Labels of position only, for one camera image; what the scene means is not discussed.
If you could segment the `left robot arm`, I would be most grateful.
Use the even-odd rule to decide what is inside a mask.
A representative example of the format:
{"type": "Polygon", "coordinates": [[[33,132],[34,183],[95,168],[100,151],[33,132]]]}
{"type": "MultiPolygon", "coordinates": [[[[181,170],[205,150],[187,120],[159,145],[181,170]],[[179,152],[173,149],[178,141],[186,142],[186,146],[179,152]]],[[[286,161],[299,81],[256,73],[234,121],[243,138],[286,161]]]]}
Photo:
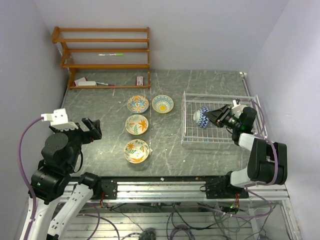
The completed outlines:
{"type": "Polygon", "coordinates": [[[28,180],[23,169],[21,150],[17,151],[19,171],[28,188],[28,211],[20,235],[22,240],[61,240],[70,221],[90,199],[103,200],[108,196],[103,189],[102,178],[85,172],[75,185],[73,193],[57,215],[54,211],[61,200],[65,188],[76,172],[77,162],[83,162],[82,146],[102,139],[100,120],[83,118],[87,127],[84,131],[77,122],[68,120],[65,115],[56,120],[43,114],[35,122],[49,122],[53,134],[41,150],[43,159],[37,170],[28,180]]]}

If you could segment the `red geometric pattern bowl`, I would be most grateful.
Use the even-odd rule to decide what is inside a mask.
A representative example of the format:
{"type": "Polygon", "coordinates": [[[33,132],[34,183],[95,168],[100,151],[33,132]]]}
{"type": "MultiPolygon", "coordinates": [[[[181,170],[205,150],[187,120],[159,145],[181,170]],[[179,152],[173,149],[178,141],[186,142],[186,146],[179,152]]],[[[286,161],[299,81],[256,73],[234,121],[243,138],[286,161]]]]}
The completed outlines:
{"type": "Polygon", "coordinates": [[[201,107],[197,111],[194,112],[193,114],[193,121],[196,123],[196,125],[202,129],[205,129],[210,120],[209,118],[205,115],[205,113],[209,112],[210,109],[208,107],[201,107]]]}

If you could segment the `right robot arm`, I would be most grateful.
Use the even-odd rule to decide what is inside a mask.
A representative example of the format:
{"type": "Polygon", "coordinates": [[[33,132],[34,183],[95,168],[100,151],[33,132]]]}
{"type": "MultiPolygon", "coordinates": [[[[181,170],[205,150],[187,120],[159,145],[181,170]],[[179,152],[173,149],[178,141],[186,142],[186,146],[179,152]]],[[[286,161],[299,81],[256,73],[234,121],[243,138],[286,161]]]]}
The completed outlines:
{"type": "Polygon", "coordinates": [[[207,199],[247,198],[247,187],[255,185],[283,185],[288,176],[287,145],[273,142],[252,131],[257,111],[249,106],[229,104],[210,110],[202,107],[193,114],[193,120],[206,128],[213,124],[226,128],[235,145],[250,152],[247,166],[222,176],[212,176],[200,191],[207,199]]]}

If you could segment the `yellow sun pattern bowl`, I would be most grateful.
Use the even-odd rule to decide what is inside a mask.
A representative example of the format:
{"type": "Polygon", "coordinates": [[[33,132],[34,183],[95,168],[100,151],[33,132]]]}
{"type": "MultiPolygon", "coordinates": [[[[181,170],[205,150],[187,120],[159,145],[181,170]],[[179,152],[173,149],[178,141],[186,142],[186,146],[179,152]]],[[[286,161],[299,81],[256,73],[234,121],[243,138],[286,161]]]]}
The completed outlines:
{"type": "Polygon", "coordinates": [[[152,108],[160,114],[167,114],[174,108],[174,101],[168,95],[157,95],[151,102],[152,108]]]}

